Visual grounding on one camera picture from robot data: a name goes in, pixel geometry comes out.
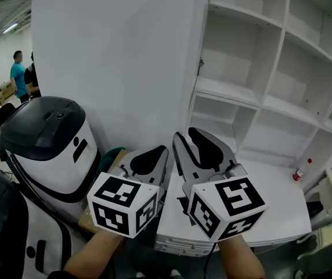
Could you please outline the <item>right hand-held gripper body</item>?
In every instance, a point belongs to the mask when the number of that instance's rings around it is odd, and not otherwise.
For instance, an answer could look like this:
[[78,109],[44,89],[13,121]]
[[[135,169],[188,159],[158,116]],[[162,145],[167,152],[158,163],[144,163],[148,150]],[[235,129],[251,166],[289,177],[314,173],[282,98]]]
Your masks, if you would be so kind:
[[266,212],[266,192],[242,164],[230,162],[224,172],[205,182],[193,173],[195,184],[184,181],[179,198],[183,213],[211,242],[219,242],[251,230]]

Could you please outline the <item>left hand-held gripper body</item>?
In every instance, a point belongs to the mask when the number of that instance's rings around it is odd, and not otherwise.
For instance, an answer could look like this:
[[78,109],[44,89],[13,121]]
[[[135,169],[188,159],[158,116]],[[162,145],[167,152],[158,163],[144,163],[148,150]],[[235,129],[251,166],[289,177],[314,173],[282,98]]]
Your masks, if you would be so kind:
[[134,239],[163,208],[162,183],[143,183],[139,177],[127,175],[120,165],[110,173],[100,173],[87,194],[94,225]]

